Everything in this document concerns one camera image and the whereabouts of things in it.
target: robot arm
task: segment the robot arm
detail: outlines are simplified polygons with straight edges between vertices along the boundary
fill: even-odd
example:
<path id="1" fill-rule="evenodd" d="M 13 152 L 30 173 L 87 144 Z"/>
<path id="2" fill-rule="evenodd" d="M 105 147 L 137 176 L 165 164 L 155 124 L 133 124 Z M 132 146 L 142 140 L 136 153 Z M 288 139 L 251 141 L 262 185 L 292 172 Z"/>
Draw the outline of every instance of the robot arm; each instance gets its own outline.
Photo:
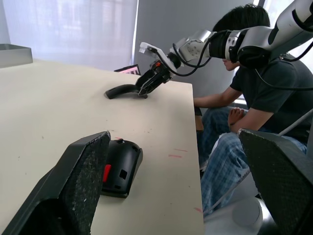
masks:
<path id="1" fill-rule="evenodd" d="M 136 84 L 139 96 L 146 96 L 173 76 L 177 69 L 193 59 L 226 58 L 256 69 L 272 58 L 290 51 L 313 37 L 313 0 L 295 0 L 279 16 L 275 27 L 257 26 L 243 30 L 210 32 L 202 30 L 181 39 L 169 54 L 148 43 L 141 43 L 140 52 L 157 60 Z"/>
<path id="2" fill-rule="evenodd" d="M 176 43 L 179 55 L 185 62 L 200 57 L 207 40 L 216 32 L 202 30 L 190 38 Z M 248 68 L 266 65 L 271 58 L 305 43 L 313 37 L 313 0 L 295 0 L 279 16 L 274 29 L 257 26 L 243 30 L 226 31 L 215 37 L 205 49 L 204 57 L 226 58 L 239 61 Z M 159 48 L 142 43 L 140 52 L 147 48 Z M 174 71 L 173 59 L 167 65 Z"/>

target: person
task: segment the person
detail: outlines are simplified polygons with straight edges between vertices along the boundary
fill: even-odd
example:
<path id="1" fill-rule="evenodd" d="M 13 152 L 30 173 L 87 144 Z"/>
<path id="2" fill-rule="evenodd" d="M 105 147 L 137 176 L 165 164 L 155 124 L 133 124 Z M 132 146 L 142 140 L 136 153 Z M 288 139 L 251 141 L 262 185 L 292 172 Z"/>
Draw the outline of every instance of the person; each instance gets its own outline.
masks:
<path id="1" fill-rule="evenodd" d="M 240 30 L 258 25 L 270 25 L 268 14 L 265 9 L 249 4 L 231 10 L 216 23 L 213 31 Z M 211 210 L 248 170 L 238 130 L 279 133 L 313 108 L 312 92 L 269 88 L 260 81 L 255 70 L 244 68 L 239 62 L 223 59 L 223 63 L 228 71 L 239 67 L 231 85 L 221 94 L 194 99 L 195 107 L 208 108 L 202 117 L 203 131 L 197 133 L 200 167 L 207 163 L 201 178 L 204 217 L 229 202 L 232 193 Z M 313 87 L 313 75 L 300 61 L 289 63 L 276 58 L 258 72 L 265 81 L 275 86 Z M 227 107 L 242 94 L 247 112 Z M 311 119 L 283 136 L 303 153 L 306 153 Z"/>

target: plaid pajama pants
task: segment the plaid pajama pants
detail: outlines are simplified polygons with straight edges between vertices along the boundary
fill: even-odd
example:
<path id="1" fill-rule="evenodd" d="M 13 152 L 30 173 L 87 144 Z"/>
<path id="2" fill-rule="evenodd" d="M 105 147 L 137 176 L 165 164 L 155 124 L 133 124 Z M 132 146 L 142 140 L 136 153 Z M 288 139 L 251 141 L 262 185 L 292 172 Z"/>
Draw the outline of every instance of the plaid pajama pants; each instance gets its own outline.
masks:
<path id="1" fill-rule="evenodd" d="M 229 202 L 232 193 L 214 210 L 209 211 L 232 186 L 240 181 L 248 170 L 247 158 L 240 140 L 237 134 L 230 132 L 227 124 L 230 109 L 230 107 L 224 107 L 208 110 L 202 118 L 204 131 L 197 133 L 200 167 L 209 160 L 201 179 L 204 217 Z M 260 131 L 269 132 L 264 128 L 261 128 Z M 283 137 L 292 141 L 302 152 L 306 153 L 307 148 L 303 143 L 291 137 Z"/>

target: hand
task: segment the hand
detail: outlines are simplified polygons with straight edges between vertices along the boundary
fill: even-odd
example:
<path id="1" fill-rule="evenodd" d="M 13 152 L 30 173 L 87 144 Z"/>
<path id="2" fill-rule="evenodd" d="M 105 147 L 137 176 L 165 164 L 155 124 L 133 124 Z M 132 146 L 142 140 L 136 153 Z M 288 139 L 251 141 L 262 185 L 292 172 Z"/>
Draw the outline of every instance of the hand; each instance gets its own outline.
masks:
<path id="1" fill-rule="evenodd" d="M 230 110 L 228 114 L 228 126 L 234 125 L 236 122 L 238 122 L 240 119 L 242 119 L 245 115 L 245 112 L 243 109 L 240 108 L 234 108 Z"/>

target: black t-shirt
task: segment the black t-shirt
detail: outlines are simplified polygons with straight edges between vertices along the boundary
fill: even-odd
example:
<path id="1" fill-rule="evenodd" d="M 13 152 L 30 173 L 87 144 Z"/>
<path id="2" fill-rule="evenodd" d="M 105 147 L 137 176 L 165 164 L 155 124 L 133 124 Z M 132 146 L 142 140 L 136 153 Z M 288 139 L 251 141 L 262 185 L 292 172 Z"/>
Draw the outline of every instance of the black t-shirt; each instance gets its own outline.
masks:
<path id="1" fill-rule="evenodd" d="M 313 75 L 301 62 L 275 59 L 258 70 L 262 78 L 274 86 L 313 87 Z M 240 67 L 233 78 L 231 88 L 241 91 L 248 108 L 274 113 L 263 127 L 279 133 L 313 108 L 313 91 L 284 91 L 262 83 L 254 70 Z M 286 136 L 307 143 L 312 116 L 307 118 Z"/>

